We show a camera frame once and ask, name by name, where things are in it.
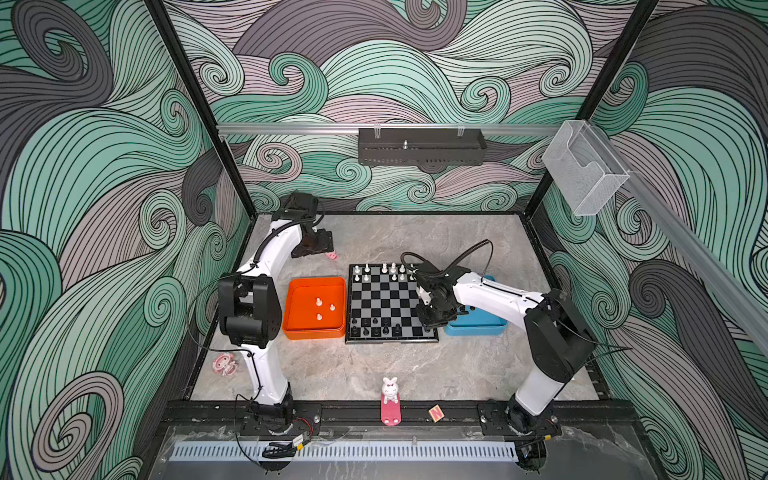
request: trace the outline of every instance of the black metal frame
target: black metal frame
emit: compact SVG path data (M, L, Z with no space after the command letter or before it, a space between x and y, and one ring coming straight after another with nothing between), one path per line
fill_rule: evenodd
M205 100L200 84L192 70L191 63L184 52L180 39L171 24L170 17L167 10L164 7L162 0L144 0L149 12L160 32L161 37L169 51L169 54L176 65L177 70L184 82L187 91L191 96L191 100L197 109L198 114L206 128L208 135L210 136L214 148L219 154L224 168L230 179L233 182L238 197L243 202L243 206L250 218L250 224L243 243L240 246L241 257L246 245L249 242L253 227L257 219L257 211L253 202L250 199L250 195L247 192L245 183L242 181L238 171L237 163L235 162L231 151L227 144L220 138L216 128L216 119L210 106ZM611 86L616 75L621 70L624 62L626 61L631 49L634 47L634 43L640 35L643 27L650 18L658 0L639 0L637 6L632 12L627 25L622 31L621 35L616 41L614 48L612 49L605 66L598 75L598 79L592 86L592 89L584 99L584 103L581 106L576 119L587 120L597 109L601 99ZM541 206L542 199L551 186L552 178L549 173L545 173L541 182L536 188L536 191L531 196L525 211L520 210L508 210L504 212L478 212L478 211L466 211L466 212L452 212L452 214L458 215L477 215L477 214L498 214L509 215L517 214L521 216L521 221L525 232L528 235L528 239L531 241L531 245L536 253L536 256L545 272L547 281L552 288L558 288L559 281L554 274L551 264L545 255L544 249L541 246L541 242L538 239L538 235L531 222L533 215L537 209ZM350 215L388 215L388 214L417 214L417 215L439 215L445 214L445 212L432 212L432 211L420 211L420 212L356 212L356 211L334 211L327 212L329 214L350 214ZM213 333L217 326L217 319L214 318L211 323L211 327L205 339L204 345L210 344L213 337ZM187 394L184 400L171 401L167 404L167 408L164 413L164 417L161 420L160 425L157 427L155 437L152 440L150 451L153 452L152 458L157 455L160 446L164 440L164 436L169 427L175 425L232 425L235 420L242 422L244 429L251 425L253 428L256 423L253 420L252 414L248 410L248 405L245 402L225 401L225 402L200 402L190 401L190 395L194 384L200 374L200 370L203 367L205 360L205 351L202 351L198 356L197 362L194 367L193 374L187 384ZM599 368L593 362L588 367L588 372L592 378L595 388L598 391L598 395L607 397L608 390L605 381L600 374ZM426 415L426 410L439 403L442 411L445 413L445 418L438 423L433 423L432 420ZM457 425L463 426L476 426L482 427L480 411L485 402L453 402L453 401L440 401L440 402L402 402L403 422L401 425L429 425L431 427L456 427ZM640 439L644 454L647 456L651 466L656 472L659 478L667 478L667 473L664 467L659 462L656 456L655 450L650 443L650 439L647 437L644 428L642 427L637 413L634 411L634 407L630 402L623 400L606 400L601 399L598 401L573 401L573 402L558 402L552 403L552 410L554 415L559 419L561 425L570 425L579 428L584 425L602 424L607 425L631 425ZM345 429L349 430L356 427L373 427L381 426L379 417L379 402L303 402L296 401L294 408L297 412L318 412L321 417L321 421L316 428L323 432L333 430L334 432L343 432ZM504 435L505 439L514 441L523 439L522 437L514 435ZM152 462L146 461L144 467L139 475L140 478L146 478L151 469Z
M445 417L434 423L427 413L435 404L439 404ZM489 421L479 414L487 402L481 401L402 401L402 427L428 427L430 429L455 429L465 427L489 430ZM305 402L295 401L296 415L313 424L314 431L324 439L345 439L356 436L365 437L367 429L382 428L379 402ZM648 438L641 421L631 402L626 400L581 400L555 401L551 404L553 420L560 426L581 429L598 438L610 438L611 427L630 426L640 441L643 453L658 478L666 479L667 472L659 461L653 445ZM165 415L155 431L151 442L153 458L160 451L166 438L167 430L174 426L197 426L201 431L211 428L232 427L237 425L239 435L257 435L260 424L245 402L169 402ZM296 422L299 431L306 429L303 422ZM290 439L288 436L273 436L272 440ZM507 442L527 442L530 435L498 434L490 425L488 434L502 437ZM149 476L153 462L145 462L139 479Z

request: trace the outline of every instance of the orange tray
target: orange tray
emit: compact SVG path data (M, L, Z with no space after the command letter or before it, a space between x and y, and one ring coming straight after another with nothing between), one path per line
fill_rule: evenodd
M323 305L317 306L317 298ZM283 331L291 340L334 339L344 336L346 282L341 276L299 278L288 286Z

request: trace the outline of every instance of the red wire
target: red wire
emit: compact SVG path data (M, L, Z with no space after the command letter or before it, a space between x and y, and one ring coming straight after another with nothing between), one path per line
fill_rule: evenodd
M315 432L315 429L313 429L313 428L312 428L312 426L310 425L310 423L309 423L309 422L307 422L307 420L306 420L306 419L302 419L302 418L299 418L299 420L301 420L301 421L303 421L304 423L306 423L306 426L308 426L308 427L310 428L310 435L312 435L312 434Z

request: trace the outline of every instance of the cable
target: cable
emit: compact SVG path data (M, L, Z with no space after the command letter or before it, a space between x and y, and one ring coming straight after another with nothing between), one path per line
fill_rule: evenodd
M187 313L185 314L184 318L189 318L190 311L192 310L192 307L195 305L195 303L197 302L197 299L205 291L206 288L208 288L209 286L211 286L214 283L218 282L219 280L223 280L225 278L231 278L233 276L238 276L238 275L240 275L240 273L232 273L230 275L221 276L221 277L215 279L214 281L208 283L203 288L201 288L197 292L197 295L195 295L195 297L192 299L192 303L190 303L189 307L187 308ZM256 397L259 396L259 394L261 393L261 389L264 388L264 387L261 384L261 378L259 378L259 371L256 370L256 360L253 359L253 352L251 352L250 350L247 350L247 349L226 349L226 350L222 350L222 349L212 349L212 348L210 348L208 346L205 346L205 345L201 344L200 342L198 342L194 338L194 335L192 335L192 330L190 329L190 323L189 322L187 322L187 334L192 339L192 341L194 342L195 345L199 346L201 349L206 350L208 352L219 352L219 353L245 352L247 354L246 356L248 358L250 358L250 362L253 364L253 371L256 373L256 381L259 384L258 388L256 390Z
M585 336L579 335L578 332L576 332L570 326L566 325L565 323L561 322L560 320L555 319L554 321L557 322L557 323L560 323L562 326L565 327L566 330L568 330L569 332L573 333L574 335L576 335L580 339L584 340L585 342L594 343L595 345L600 345L600 346L607 346L607 347L610 347L612 349L632 350L632 347L630 347L630 346L621 346L621 345L613 345L611 343L595 342L594 340L588 339Z
M487 262L485 262L485 268L484 268L484 269L482 269L482 275L480 276L480 284L481 284L481 285L483 284L483 282L484 282L484 280L485 280L485 272L487 272L487 271L488 271L488 265L490 265L490 264L491 264L491 258L493 258L493 242L491 242L491 241L490 241L490 240L488 240L487 238L485 239L485 241L487 241L487 242L488 242L488 244L489 244L489 245L491 245L491 254L490 254L490 255L488 255L488 261L487 261Z
M261 464L259 463L259 461L258 461L258 460L254 460L253 458L251 458L251 457L250 457L250 455L248 455L248 454L245 452L245 450L243 449L243 446L240 444L240 436L237 434L237 397L243 397L243 400L245 400L246 402L251 402L251 401L253 401L253 399L250 399L250 400L249 400L249 399L245 398L243 395L241 395L241 394L239 394L239 393L235 395L235 414L234 414L234 417L233 417L232 423L234 424L234 427L235 427L235 429L234 429L234 431L233 431L233 434L235 435L235 442L237 442L237 448L239 448L239 449L240 449L240 453L242 453L243 455L245 455L245 458L248 458L248 459L250 460L250 462L251 462L251 463L258 465L258 466L259 466L259 468L261 468L261 469L262 469L262 470L264 470L265 472L268 472L268 470L267 470L266 468L264 468L264 466L263 466L263 465L261 465Z
M259 245L259 248L256 249L256 253L253 255L253 261L250 263L250 267L254 268L256 265L258 265L259 260L261 260L261 254L264 252L264 249L266 246L270 243L270 241L274 238L280 235L284 230L288 230L291 227L295 227L296 225L301 225L302 223L310 223L314 222L314 218L303 218L301 220L294 220L292 222L288 222L284 225L280 225L276 229L272 230L269 235L264 237L264 240L261 240L261 244Z
M605 356L605 355L611 355L611 354L613 354L613 353L619 353L619 352L623 352L623 351L626 351L626 350L632 350L632 347L629 347L629 346L622 346L622 347L619 347L619 348L617 348L616 350L611 350L610 352L603 352L603 353L601 353L600 355L596 355L596 356L593 356L592 358L590 358L589 360L587 360L586 362L584 362L584 364L582 365L582 367L583 367L583 366L586 366L588 363L592 363L592 362L594 362L595 360L599 359L599 358L600 358L600 357L602 357L602 356Z
M479 250L479 249L481 249L484 246L489 245L489 244L491 245L491 255L493 255L493 243L491 243L491 241L486 238L485 240L481 240L481 241L477 242L476 244L472 245L467 250L464 250L464 252L462 252L458 257L456 257L445 269L443 269L443 270L441 270L441 271L439 271L437 273L420 272L419 274L421 276L425 276L427 278L439 278L441 276L445 276L445 274L451 268L453 268L454 266L458 265L459 262L464 260L466 257L469 257L469 255L474 253L476 250ZM400 263L405 263L406 262L405 258L407 256L418 258L422 262L426 262L427 261L427 259L425 259L421 255L418 255L416 253L413 253L413 252L403 252L403 253L400 254ZM490 262L491 262L491 259L489 257L488 258L488 264L490 264Z

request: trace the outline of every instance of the gray marble surface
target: gray marble surface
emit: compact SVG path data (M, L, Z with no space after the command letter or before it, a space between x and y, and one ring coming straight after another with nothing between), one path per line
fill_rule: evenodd
M266 235L269 219L259 218L247 249L252 254ZM325 255L288 260L276 279L285 305L291 280L313 276L341 276L348 265L398 262L410 250L446 266L462 251L485 238L494 244L488 273L498 282L525 290L548 291L541 266L519 217L513 215L338 215L327 216L320 227L333 232L339 256ZM489 249L484 247L462 262L482 272ZM283 373L295 399L378 399L382 377L398 378L400 397L407 400L508 399L533 365L528 339L508 325L501 336L451 337L440 332L439 343L384 343L346 345L344 338L288 340L282 332L276 348ZM213 348L230 347L218 331ZM192 400L232 399L236 393L250 398L252 386L242 356L230 377L214 373L218 356L208 353ZM583 369L568 383L559 399L591 400L597 394Z

